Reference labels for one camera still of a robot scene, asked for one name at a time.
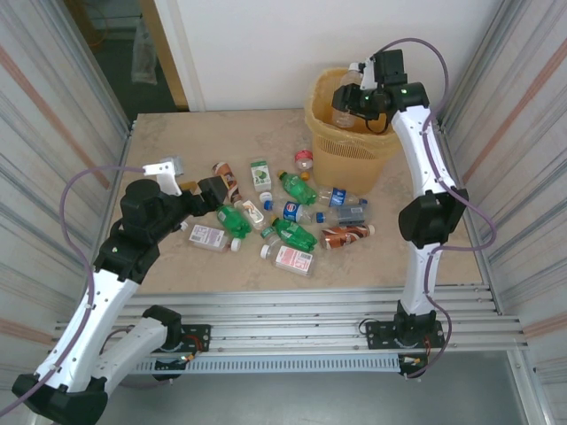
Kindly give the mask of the brown label plastic bottle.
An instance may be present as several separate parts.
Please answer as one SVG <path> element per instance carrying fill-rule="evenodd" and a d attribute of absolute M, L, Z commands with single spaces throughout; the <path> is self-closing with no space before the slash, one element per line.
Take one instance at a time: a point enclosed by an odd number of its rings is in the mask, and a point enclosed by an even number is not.
<path fill-rule="evenodd" d="M 375 232 L 376 228 L 373 225 L 326 228 L 321 231 L 320 245 L 325 250 L 337 249 L 373 236 Z"/>
<path fill-rule="evenodd" d="M 221 161 L 212 167 L 214 175 L 220 176 L 228 189 L 227 198 L 234 204 L 242 201 L 236 176 L 227 162 Z"/>

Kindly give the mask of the green bottle yellow cap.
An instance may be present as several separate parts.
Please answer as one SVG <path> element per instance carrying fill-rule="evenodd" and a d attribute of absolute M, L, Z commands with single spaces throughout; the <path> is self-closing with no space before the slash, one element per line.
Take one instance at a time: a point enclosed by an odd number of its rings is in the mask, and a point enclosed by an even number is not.
<path fill-rule="evenodd" d="M 313 205 L 317 200 L 317 192 L 304 182 L 298 174 L 281 170 L 277 173 L 284 191 L 303 205 Z"/>
<path fill-rule="evenodd" d="M 220 205 L 216 209 L 216 216 L 218 221 L 235 238 L 244 239 L 252 232 L 248 220 L 232 205 Z"/>
<path fill-rule="evenodd" d="M 286 219 L 273 217 L 271 225 L 284 243 L 303 252 L 315 249 L 317 239 L 298 223 Z"/>

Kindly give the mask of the clear bottle orange white label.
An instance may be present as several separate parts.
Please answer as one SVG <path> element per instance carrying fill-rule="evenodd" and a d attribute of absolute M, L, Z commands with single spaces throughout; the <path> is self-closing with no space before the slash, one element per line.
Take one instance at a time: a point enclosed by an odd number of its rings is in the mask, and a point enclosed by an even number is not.
<path fill-rule="evenodd" d="M 268 225 L 264 213 L 255 205 L 253 201 L 244 201 L 242 203 L 242 209 L 243 214 L 254 230 L 261 232 Z"/>

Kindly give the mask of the green white carton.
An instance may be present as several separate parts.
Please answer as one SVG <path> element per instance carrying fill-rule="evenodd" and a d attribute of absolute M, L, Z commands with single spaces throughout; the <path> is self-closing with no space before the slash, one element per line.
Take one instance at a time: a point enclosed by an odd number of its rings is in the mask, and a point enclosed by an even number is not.
<path fill-rule="evenodd" d="M 254 189 L 261 193 L 272 190 L 272 179 L 269 172 L 268 162 L 264 158 L 251 161 L 250 169 Z"/>

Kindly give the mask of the clear bottle green label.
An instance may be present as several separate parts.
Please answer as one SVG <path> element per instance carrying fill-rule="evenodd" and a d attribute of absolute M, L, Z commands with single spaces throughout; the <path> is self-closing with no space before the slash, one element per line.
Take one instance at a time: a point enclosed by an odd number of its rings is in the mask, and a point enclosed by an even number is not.
<path fill-rule="evenodd" d="M 276 229 L 272 226 L 265 227 L 261 232 L 260 236 L 264 245 L 269 248 L 275 248 L 283 243 L 280 236 L 277 234 Z"/>

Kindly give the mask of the clear Pepsi bottle blue cap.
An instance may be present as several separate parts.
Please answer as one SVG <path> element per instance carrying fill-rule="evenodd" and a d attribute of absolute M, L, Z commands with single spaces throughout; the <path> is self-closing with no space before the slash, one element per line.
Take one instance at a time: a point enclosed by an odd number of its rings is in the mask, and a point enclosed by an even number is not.
<path fill-rule="evenodd" d="M 290 200 L 267 200 L 263 208 L 276 217 L 299 224 L 315 224 L 317 212 L 308 205 Z"/>

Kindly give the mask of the clear bottle blue label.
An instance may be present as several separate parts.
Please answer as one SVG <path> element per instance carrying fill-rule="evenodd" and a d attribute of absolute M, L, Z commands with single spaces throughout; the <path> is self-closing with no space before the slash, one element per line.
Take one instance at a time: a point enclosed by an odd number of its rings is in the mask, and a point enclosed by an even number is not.
<path fill-rule="evenodd" d="M 327 207 L 342 205 L 366 205 L 368 200 L 336 187 L 322 186 L 317 190 L 316 203 Z"/>

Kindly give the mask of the clear bottle grey label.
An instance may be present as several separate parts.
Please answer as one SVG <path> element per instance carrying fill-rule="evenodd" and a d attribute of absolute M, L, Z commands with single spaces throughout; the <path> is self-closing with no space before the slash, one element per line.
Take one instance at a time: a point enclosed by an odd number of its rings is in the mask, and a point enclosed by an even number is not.
<path fill-rule="evenodd" d="M 367 219 L 365 205 L 341 205 L 330 207 L 315 214 L 315 222 L 329 226 L 351 226 L 364 224 Z"/>

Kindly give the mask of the yellow plastic bin liner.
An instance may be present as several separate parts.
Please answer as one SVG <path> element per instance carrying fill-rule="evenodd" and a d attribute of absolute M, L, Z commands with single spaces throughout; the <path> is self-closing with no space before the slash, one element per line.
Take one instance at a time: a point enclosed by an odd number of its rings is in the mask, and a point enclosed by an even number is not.
<path fill-rule="evenodd" d="M 385 116 L 371 121 L 367 128 L 365 120 L 354 117 L 350 128 L 335 127 L 331 101 L 335 90 L 346 73 L 344 67 L 325 69 L 311 88 L 305 104 L 305 118 L 313 134 L 313 144 L 324 152 L 346 158 L 388 160 L 401 150 L 399 138 L 391 126 L 381 135 Z"/>

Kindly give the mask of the orange plastic waste bin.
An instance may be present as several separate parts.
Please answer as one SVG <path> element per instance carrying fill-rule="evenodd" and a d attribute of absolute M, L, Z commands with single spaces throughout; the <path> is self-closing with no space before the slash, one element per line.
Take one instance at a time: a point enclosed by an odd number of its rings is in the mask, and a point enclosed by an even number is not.
<path fill-rule="evenodd" d="M 385 133 L 388 127 L 384 124 L 384 128 L 378 130 L 377 134 Z M 385 164 L 390 159 L 371 160 L 341 157 L 324 152 L 321 148 L 314 146 L 313 141 L 312 134 L 316 183 L 345 189 L 357 195 L 366 194 L 372 190 Z"/>

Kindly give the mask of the corrugated translucent side panel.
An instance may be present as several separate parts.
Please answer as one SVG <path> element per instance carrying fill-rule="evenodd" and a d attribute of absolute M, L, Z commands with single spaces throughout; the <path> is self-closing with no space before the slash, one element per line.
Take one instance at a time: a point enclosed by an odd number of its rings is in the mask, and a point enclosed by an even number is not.
<path fill-rule="evenodd" d="M 503 0 L 441 124 L 543 415 L 567 425 L 567 0 Z"/>
<path fill-rule="evenodd" d="M 0 425 L 82 297 L 128 136 L 62 0 L 0 0 Z"/>

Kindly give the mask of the clear plastic bag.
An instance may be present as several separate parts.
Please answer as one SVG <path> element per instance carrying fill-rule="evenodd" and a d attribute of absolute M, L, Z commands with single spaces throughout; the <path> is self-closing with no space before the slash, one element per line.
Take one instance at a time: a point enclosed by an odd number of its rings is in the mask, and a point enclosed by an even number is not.
<path fill-rule="evenodd" d="M 154 42 L 144 18 L 140 17 L 136 24 L 132 50 L 131 81 L 156 85 L 156 65 L 157 53 Z"/>

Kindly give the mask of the aluminium table frame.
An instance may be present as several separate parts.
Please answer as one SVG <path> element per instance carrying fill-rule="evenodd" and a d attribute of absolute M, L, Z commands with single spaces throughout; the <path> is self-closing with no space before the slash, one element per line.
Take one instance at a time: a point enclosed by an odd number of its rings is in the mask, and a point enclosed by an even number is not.
<path fill-rule="evenodd" d="M 331 354 L 365 352 L 364 319 L 392 319 L 401 288 L 275 290 L 135 295 L 113 327 L 138 322 L 152 305 L 178 312 L 185 324 L 212 328 L 212 355 Z M 498 313 L 485 285 L 443 285 L 438 303 L 453 322 L 451 352 L 524 350 L 516 316 Z"/>

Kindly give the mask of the wooden door frame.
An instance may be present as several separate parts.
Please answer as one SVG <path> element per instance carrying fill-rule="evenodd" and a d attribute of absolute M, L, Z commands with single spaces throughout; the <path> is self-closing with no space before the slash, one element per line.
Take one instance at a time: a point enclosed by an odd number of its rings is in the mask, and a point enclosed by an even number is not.
<path fill-rule="evenodd" d="M 190 107 L 159 16 L 156 0 L 137 0 L 137 2 L 139 3 L 145 24 L 150 31 L 151 38 L 154 41 L 157 58 L 165 75 L 175 107 L 180 112 L 188 112 Z"/>

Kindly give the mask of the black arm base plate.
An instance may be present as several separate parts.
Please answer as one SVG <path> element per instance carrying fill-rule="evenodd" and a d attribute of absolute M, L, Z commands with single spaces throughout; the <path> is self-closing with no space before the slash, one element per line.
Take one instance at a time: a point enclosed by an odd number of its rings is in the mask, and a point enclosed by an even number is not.
<path fill-rule="evenodd" d="M 181 342 L 176 351 L 191 354 L 208 352 L 211 343 L 211 330 L 212 327 L 206 324 L 183 324 Z"/>
<path fill-rule="evenodd" d="M 370 350 L 441 348 L 445 332 L 439 321 L 433 326 L 402 327 L 394 321 L 369 321 L 364 324 Z"/>

